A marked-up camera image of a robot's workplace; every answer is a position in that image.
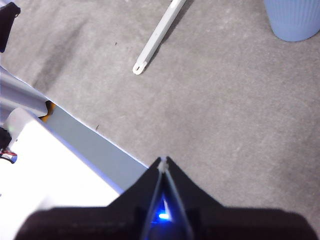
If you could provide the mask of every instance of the blue plastic bin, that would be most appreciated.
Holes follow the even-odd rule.
[[[273,33],[288,42],[308,39],[320,30],[320,0],[264,0]]]

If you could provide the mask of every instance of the black object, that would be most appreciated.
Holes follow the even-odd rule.
[[[153,224],[163,196],[172,221]],[[30,239],[316,240],[317,236],[296,213],[222,206],[167,157],[158,158],[107,207],[54,208],[32,214],[16,236],[16,240]]]
[[[8,147],[11,140],[12,138],[10,133],[4,128],[0,127],[0,152]]]
[[[9,34],[14,19],[20,14],[21,10],[13,2],[0,8],[0,52],[6,49]]]

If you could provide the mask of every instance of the white stick with hole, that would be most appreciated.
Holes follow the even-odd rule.
[[[144,46],[140,56],[136,60],[132,69],[134,74],[139,75],[143,72],[185,2],[186,0],[173,0],[171,2],[148,42]]]

